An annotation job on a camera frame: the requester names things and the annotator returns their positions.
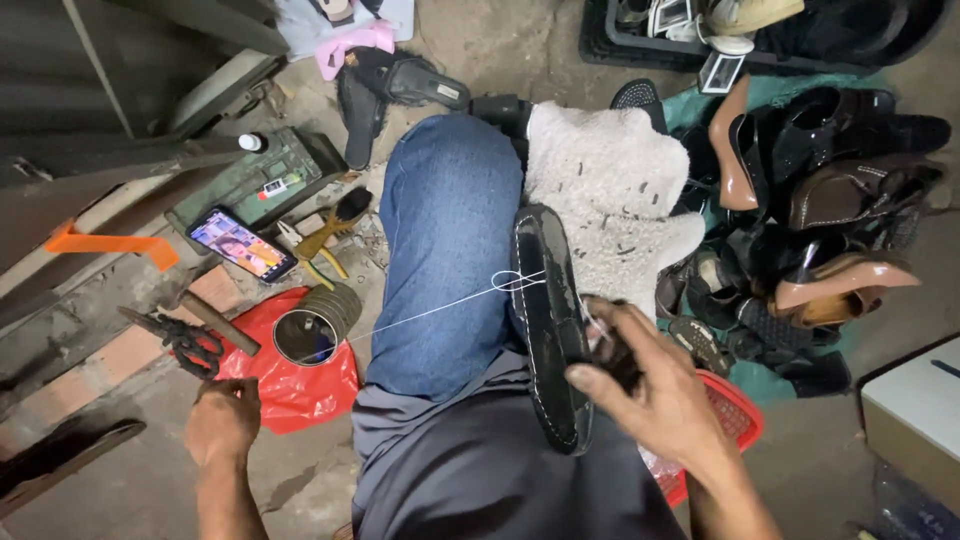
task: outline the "blue jeans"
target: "blue jeans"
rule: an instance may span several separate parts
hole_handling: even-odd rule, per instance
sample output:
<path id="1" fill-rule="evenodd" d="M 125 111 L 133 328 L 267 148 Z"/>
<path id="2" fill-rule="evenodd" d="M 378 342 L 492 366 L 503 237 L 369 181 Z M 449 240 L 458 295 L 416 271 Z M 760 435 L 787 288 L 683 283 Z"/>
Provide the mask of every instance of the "blue jeans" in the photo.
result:
<path id="1" fill-rule="evenodd" d="M 522 183 L 510 139 L 481 120 L 432 116 L 410 130 L 390 156 L 380 202 L 390 268 L 375 328 L 489 289 L 493 274 L 510 270 Z M 509 303 L 496 290 L 375 333 L 366 383 L 453 397 L 503 350 Z"/>

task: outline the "cardboard box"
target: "cardboard box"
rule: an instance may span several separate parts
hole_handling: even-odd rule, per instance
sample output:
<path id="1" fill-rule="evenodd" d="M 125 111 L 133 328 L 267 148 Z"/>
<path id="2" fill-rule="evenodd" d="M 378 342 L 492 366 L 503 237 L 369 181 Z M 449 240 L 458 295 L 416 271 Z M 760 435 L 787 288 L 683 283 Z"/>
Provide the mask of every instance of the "cardboard box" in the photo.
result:
<path id="1" fill-rule="evenodd" d="M 867 445 L 960 516 L 960 338 L 861 391 Z"/>

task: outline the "pliers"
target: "pliers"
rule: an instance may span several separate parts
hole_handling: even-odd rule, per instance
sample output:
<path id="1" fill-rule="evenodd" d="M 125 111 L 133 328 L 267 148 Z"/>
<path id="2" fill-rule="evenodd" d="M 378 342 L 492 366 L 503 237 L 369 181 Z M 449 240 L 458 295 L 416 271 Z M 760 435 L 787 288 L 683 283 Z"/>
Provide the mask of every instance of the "pliers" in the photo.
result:
<path id="1" fill-rule="evenodd" d="M 280 227 L 280 233 L 283 234 L 283 237 L 286 238 L 288 242 L 290 242 L 292 247 L 296 248 L 301 242 L 303 242 L 303 235 L 298 233 L 293 227 L 282 221 L 277 221 L 276 225 Z M 323 248 L 321 249 L 320 253 L 324 256 L 324 258 L 326 258 L 326 260 L 330 262 L 330 264 L 333 265 L 333 268 L 337 271 L 337 274 L 339 274 L 340 277 L 344 279 L 348 277 L 343 265 L 340 264 L 340 261 L 337 260 L 329 250 Z M 333 282 L 327 276 L 321 273 L 321 271 L 314 266 L 313 262 L 304 258 L 300 258 L 299 256 L 298 258 L 300 259 L 300 264 L 310 272 L 315 280 L 320 282 L 326 288 L 333 290 Z"/>

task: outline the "smartphone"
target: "smartphone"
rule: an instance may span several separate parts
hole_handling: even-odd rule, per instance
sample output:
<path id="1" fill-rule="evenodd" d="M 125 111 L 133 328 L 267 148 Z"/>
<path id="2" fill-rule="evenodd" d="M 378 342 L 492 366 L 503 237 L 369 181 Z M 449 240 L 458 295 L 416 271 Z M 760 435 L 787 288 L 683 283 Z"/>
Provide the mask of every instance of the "smartphone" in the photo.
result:
<path id="1" fill-rule="evenodd" d="M 222 207 L 201 216 L 187 234 L 264 283 L 275 282 L 297 265 L 291 253 L 264 240 Z"/>

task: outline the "white fluffy cloth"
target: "white fluffy cloth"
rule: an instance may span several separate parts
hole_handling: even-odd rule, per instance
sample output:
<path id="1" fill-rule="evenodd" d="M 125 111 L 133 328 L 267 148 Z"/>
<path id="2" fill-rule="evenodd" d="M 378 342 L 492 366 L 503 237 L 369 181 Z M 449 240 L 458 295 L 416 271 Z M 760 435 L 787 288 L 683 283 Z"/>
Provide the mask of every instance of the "white fluffy cloth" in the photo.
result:
<path id="1" fill-rule="evenodd" d="M 668 217 L 689 158 L 642 109 L 537 105 L 527 128 L 526 192 L 559 215 L 580 293 L 626 299 L 656 319 L 657 274 L 693 252 L 704 219 Z"/>

